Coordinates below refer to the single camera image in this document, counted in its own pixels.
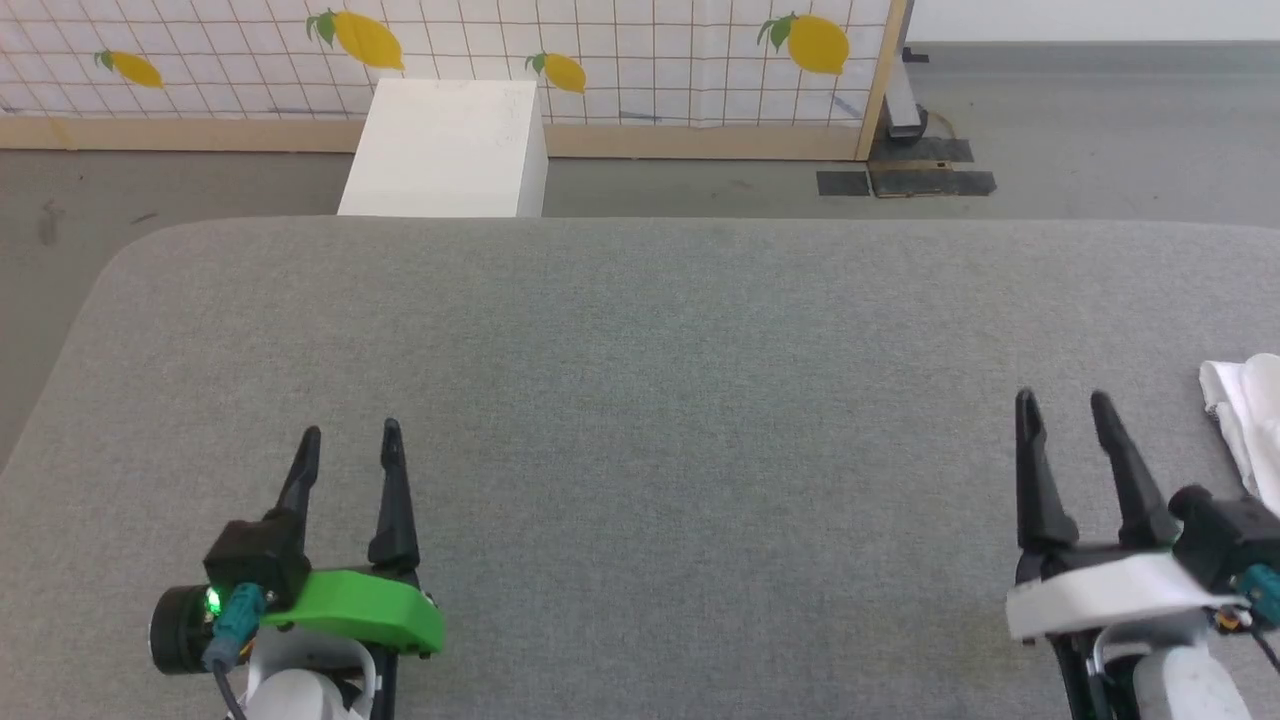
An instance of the white box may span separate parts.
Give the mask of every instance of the white box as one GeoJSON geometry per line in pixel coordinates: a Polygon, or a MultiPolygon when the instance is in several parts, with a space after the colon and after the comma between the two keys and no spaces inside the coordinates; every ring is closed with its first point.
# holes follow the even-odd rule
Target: white box
{"type": "Polygon", "coordinates": [[[547,142],[532,81],[379,81],[339,215],[536,218],[547,142]]]}

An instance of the gray fabric surface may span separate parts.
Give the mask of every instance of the gray fabric surface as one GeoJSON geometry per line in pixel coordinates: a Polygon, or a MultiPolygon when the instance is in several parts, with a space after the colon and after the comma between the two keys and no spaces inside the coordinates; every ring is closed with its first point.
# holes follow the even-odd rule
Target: gray fabric surface
{"type": "MultiPolygon", "coordinates": [[[[216,717],[147,620],[324,436],[308,552],[360,561],[404,428],[448,650],[399,717],[1066,717],[1007,638],[1012,400],[1087,537],[1088,392],[1166,491],[1235,487],[1204,359],[1280,350],[1280,233],[1115,223],[168,229],[104,272],[0,477],[14,717],[216,717]]],[[[1256,717],[1276,678],[1217,643],[1256,717]]]]}

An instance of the metal stand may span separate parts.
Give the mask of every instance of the metal stand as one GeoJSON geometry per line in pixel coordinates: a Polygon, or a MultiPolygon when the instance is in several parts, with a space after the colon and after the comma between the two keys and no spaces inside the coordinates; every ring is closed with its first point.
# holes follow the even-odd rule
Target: metal stand
{"type": "Polygon", "coordinates": [[[902,18],[902,32],[897,37],[893,64],[888,73],[888,86],[884,88],[884,108],[888,111],[886,132],[891,142],[913,145],[924,136],[929,124],[929,113],[915,102],[911,81],[906,77],[902,63],[902,46],[906,44],[906,29],[911,24],[911,12],[915,0],[908,0],[906,14],[902,18]]]}

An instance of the green led light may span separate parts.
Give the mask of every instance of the green led light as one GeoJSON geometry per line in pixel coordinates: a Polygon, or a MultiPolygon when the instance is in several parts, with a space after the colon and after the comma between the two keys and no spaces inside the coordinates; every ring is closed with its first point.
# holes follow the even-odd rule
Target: green led light
{"type": "Polygon", "coordinates": [[[205,609],[212,615],[220,615],[223,611],[223,598],[218,597],[218,591],[214,588],[205,591],[205,609]]]}

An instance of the yellow lemon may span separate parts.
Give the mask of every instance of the yellow lemon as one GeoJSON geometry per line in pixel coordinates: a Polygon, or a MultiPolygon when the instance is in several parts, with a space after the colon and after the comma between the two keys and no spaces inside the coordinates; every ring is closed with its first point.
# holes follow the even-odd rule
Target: yellow lemon
{"type": "Polygon", "coordinates": [[[556,87],[577,92],[579,95],[586,92],[586,72],[572,58],[566,58],[556,53],[540,53],[525,58],[526,68],[530,63],[534,64],[535,73],[541,73],[545,68],[547,79],[556,87]]]}
{"type": "Polygon", "coordinates": [[[328,42],[329,47],[333,47],[333,38],[338,36],[342,49],[370,68],[404,69],[399,41],[387,26],[374,18],[346,10],[340,13],[326,10],[307,18],[308,38],[311,28],[316,29],[316,35],[328,42]]]}
{"type": "Polygon", "coordinates": [[[109,70],[115,70],[120,73],[120,77],[124,79],[143,87],[164,87],[160,72],[156,70],[151,63],[138,58],[137,55],[102,50],[101,53],[93,54],[93,64],[101,64],[109,70]]]}
{"type": "Polygon", "coordinates": [[[819,18],[817,15],[799,15],[795,13],[772,19],[760,26],[760,33],[755,36],[756,45],[769,33],[769,42],[774,50],[782,50],[782,42],[787,44],[787,51],[797,65],[810,73],[827,73],[838,76],[845,70],[845,60],[849,59],[849,37],[840,26],[819,18]]]}

